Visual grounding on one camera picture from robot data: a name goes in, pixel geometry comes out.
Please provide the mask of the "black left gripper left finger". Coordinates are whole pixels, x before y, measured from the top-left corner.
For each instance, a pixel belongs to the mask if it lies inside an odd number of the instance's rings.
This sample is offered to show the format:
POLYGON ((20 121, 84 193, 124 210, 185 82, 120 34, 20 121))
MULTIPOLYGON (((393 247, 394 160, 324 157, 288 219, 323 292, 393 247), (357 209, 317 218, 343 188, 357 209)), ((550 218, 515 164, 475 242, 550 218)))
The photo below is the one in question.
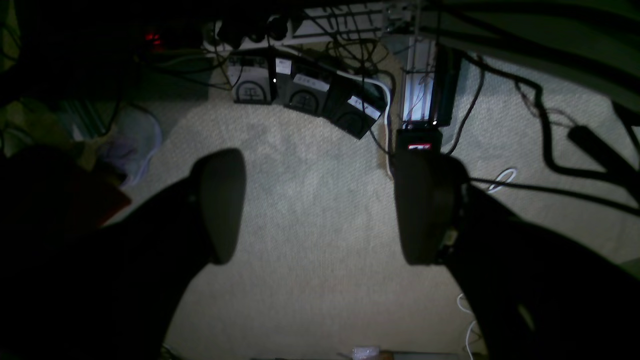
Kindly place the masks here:
POLYGON ((1 354, 19 360, 155 360, 194 277, 230 262, 246 192, 235 148, 125 219, 130 199, 56 148, 1 162, 1 354))

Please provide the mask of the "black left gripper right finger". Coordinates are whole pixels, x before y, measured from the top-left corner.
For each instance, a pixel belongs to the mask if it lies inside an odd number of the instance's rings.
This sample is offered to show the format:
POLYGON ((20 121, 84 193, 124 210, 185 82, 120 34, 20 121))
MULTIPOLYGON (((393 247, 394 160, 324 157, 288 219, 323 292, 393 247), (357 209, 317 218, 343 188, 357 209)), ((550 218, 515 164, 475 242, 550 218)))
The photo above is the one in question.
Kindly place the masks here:
POLYGON ((637 360, 639 280, 582 244, 521 219, 457 159, 395 156, 404 259, 443 265, 491 360, 637 360))

